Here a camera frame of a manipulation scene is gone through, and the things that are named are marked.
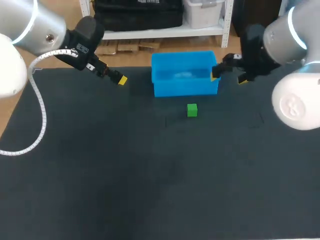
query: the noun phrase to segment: black bag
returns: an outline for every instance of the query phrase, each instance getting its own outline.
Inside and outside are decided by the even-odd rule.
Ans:
[[[95,0],[94,18],[106,31],[142,31],[179,27],[182,0]]]

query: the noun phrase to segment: white storage box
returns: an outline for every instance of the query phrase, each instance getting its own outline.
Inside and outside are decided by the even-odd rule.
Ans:
[[[192,29],[218,25],[225,0],[183,0],[185,18]]]

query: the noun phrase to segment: white cable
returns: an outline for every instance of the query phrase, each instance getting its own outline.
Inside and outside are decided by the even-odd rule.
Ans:
[[[39,92],[39,89],[35,83],[35,80],[34,80],[34,77],[33,77],[33,73],[34,73],[34,68],[35,66],[37,65],[37,63],[39,63],[40,61],[44,60],[44,59],[47,59],[49,57],[52,57],[52,56],[56,56],[56,55],[69,55],[69,56],[72,56],[72,57],[75,57],[77,58],[78,57],[78,54],[75,50],[69,50],[69,49],[62,49],[62,50],[55,50],[55,51],[50,51],[48,53],[45,53],[39,57],[37,57],[29,66],[28,68],[28,78],[29,78],[29,81],[31,83],[31,86],[39,100],[39,104],[40,104],[40,108],[41,108],[41,113],[42,113],[42,127],[41,127],[41,131],[40,131],[40,134],[38,136],[38,138],[35,140],[35,142],[21,150],[21,151],[3,151],[3,150],[0,150],[0,155],[5,155],[5,156],[19,156],[19,155],[22,155],[22,154],[26,154],[28,152],[30,152],[32,149],[34,149],[42,140],[42,138],[44,137],[45,135],[45,131],[46,131],[46,127],[47,127],[47,113],[46,113],[46,108],[45,108],[45,104],[44,104],[44,100],[42,99],[42,96]]]

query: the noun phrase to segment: silver metal cylinder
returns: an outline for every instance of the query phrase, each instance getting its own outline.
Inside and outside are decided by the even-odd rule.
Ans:
[[[34,0],[0,0],[0,33],[12,40],[26,29],[34,11]],[[15,44],[36,56],[57,50],[66,36],[65,20],[38,2],[38,13],[27,35]]]
[[[306,64],[320,61],[320,0],[304,0],[292,13],[292,22],[297,35],[307,46]]]
[[[266,28],[263,43],[270,57],[281,65],[301,60],[307,53],[290,32],[288,14]]]

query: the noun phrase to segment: robot logo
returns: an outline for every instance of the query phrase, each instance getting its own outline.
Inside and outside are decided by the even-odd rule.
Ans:
[[[302,119],[306,114],[305,104],[293,93],[281,98],[280,109],[284,116],[294,121]]]

